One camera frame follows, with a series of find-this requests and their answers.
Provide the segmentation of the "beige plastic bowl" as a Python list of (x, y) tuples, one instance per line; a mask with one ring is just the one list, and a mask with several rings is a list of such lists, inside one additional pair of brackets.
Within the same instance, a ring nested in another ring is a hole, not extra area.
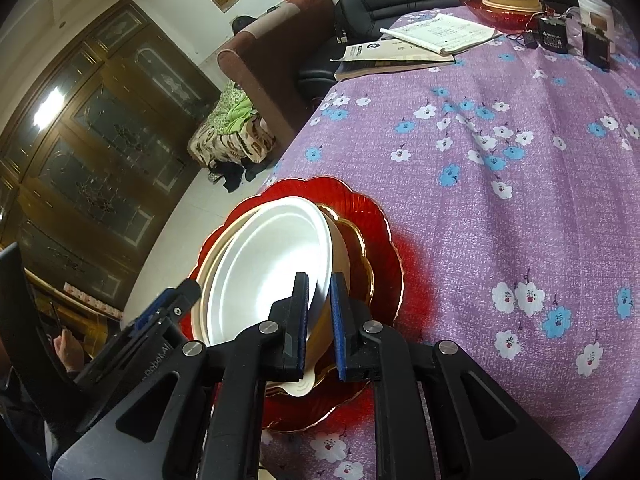
[(333, 342), (331, 275), (350, 279), (338, 215), (306, 198), (285, 197), (232, 221), (206, 250), (196, 271), (202, 298), (191, 311), (193, 337), (209, 346), (227, 342), (268, 318), (272, 304), (291, 295), (295, 274), (309, 278), (304, 377), (270, 382), (289, 396), (306, 396), (320, 380), (316, 365)]

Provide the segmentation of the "large white foam bowl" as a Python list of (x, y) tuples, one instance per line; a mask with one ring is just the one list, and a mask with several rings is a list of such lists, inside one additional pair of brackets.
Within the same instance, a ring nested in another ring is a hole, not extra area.
[(202, 338), (220, 344), (265, 321), (275, 302), (291, 296), (298, 272), (309, 278), (307, 330), (312, 332), (322, 317), (332, 269), (330, 229), (313, 202), (290, 196), (260, 205), (206, 275)]

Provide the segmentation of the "red plate with gold print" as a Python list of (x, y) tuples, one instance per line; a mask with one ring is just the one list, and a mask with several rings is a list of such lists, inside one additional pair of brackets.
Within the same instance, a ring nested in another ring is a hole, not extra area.
[[(392, 232), (382, 209), (370, 197), (351, 190), (344, 182), (332, 177), (308, 180), (284, 179), (264, 192), (236, 205), (226, 221), (206, 238), (190, 278), (204, 283), (205, 272), (213, 266), (214, 246), (222, 240), (224, 231), (262, 204), (286, 196), (299, 196), (316, 205), (329, 206), (340, 217), (356, 224), (364, 238), (367, 256), (374, 272), (373, 298), (368, 304), (372, 318), (392, 325), (397, 318), (404, 296), (404, 270)], [(296, 398), (288, 394), (266, 393), (262, 426), (273, 432), (301, 432), (316, 426), (329, 417), (346, 424), (349, 417), (361, 417), (370, 411), (367, 401), (358, 396), (368, 388), (367, 382), (342, 382), (335, 367), (335, 351), (330, 347), (322, 360), (330, 368), (321, 382), (306, 396)]]

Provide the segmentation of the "red plate with sticker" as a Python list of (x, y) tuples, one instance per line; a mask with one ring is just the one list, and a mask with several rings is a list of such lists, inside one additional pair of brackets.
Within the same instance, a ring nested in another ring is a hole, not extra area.
[(332, 273), (343, 273), (347, 290), (360, 301), (370, 304), (373, 298), (374, 272), (360, 229), (329, 206), (317, 204), (317, 208), (324, 215), (330, 231), (332, 269), (326, 278), (317, 282), (309, 307), (304, 376), (297, 382), (268, 382), (268, 394), (288, 394), (296, 398), (306, 396), (330, 368), (322, 360), (332, 352), (330, 347), (334, 341), (329, 293)]

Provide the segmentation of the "seated person in jeans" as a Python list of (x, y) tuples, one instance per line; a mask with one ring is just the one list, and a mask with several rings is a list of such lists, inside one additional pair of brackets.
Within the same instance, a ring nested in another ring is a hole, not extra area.
[[(75, 378), (86, 362), (80, 342), (63, 328), (61, 335), (53, 339), (53, 347), (67, 375)], [(50, 479), (44, 421), (14, 372), (4, 346), (1, 346), (1, 417), (38, 472)]]

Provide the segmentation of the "green patterned blanket pile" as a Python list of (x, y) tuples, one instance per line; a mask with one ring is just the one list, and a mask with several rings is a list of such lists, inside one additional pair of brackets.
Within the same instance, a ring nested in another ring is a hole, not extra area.
[(228, 81), (214, 109), (201, 122), (188, 142), (189, 154), (201, 167), (217, 162), (257, 164), (271, 153), (276, 137), (246, 92)]

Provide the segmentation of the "purple floral tablecloth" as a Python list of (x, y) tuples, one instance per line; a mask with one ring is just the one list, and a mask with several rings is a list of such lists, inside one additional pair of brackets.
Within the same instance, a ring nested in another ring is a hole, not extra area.
[(396, 328), (472, 356), (582, 477), (639, 400), (639, 45), (608, 70), (499, 37), (441, 68), (336, 84), (270, 176), (331, 177), (385, 214)]

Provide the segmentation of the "dark wooden cabinet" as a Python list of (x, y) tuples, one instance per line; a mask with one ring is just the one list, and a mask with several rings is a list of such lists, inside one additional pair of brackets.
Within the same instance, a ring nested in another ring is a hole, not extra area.
[(122, 317), (198, 165), (188, 143), (215, 85), (134, 0), (44, 69), (1, 133), (1, 241), (51, 294)]

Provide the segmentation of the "beige magazine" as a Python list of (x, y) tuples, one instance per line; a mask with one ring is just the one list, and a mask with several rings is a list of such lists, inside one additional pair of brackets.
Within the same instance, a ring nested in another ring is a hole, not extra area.
[(334, 77), (337, 81), (366, 75), (408, 72), (454, 64), (453, 55), (439, 55), (398, 39), (353, 44), (345, 49)]

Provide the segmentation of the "open white booklet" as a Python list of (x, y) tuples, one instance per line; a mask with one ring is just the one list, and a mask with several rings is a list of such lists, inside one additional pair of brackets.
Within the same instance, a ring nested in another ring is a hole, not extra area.
[(492, 27), (442, 13), (406, 26), (382, 28), (381, 32), (439, 55), (461, 53), (498, 35)]

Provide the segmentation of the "red tray under stack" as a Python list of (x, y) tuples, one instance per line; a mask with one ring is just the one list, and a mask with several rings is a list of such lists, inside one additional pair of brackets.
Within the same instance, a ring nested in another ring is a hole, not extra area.
[(486, 6), (483, 0), (460, 0), (460, 2), (484, 25), (509, 34), (522, 32), (534, 15), (533, 12), (494, 9)]

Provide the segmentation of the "black battery charger left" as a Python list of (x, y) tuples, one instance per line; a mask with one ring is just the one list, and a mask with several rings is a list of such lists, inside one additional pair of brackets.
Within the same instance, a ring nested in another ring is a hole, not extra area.
[(542, 16), (538, 20), (538, 44), (548, 51), (567, 54), (566, 19), (562, 16)]

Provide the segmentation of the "black battery charger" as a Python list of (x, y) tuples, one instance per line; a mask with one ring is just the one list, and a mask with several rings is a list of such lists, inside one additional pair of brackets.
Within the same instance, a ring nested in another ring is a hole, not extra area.
[(611, 69), (610, 40), (600, 28), (582, 24), (582, 54), (600, 70)]
[(548, 51), (567, 54), (566, 19), (562, 16), (542, 16), (538, 20), (538, 44)]

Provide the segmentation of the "black battery charger right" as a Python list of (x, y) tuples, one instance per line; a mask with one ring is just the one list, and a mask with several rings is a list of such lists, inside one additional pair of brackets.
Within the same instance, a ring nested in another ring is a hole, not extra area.
[(610, 40), (600, 28), (582, 24), (582, 54), (600, 70), (611, 69)]

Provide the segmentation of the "white plastic jar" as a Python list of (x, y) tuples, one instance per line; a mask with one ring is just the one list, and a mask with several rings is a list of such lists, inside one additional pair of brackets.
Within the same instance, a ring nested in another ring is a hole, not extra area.
[(608, 38), (610, 46), (608, 50), (615, 52), (615, 21), (613, 8), (603, 0), (577, 0), (580, 12), (580, 20), (583, 25), (588, 25), (602, 30)]

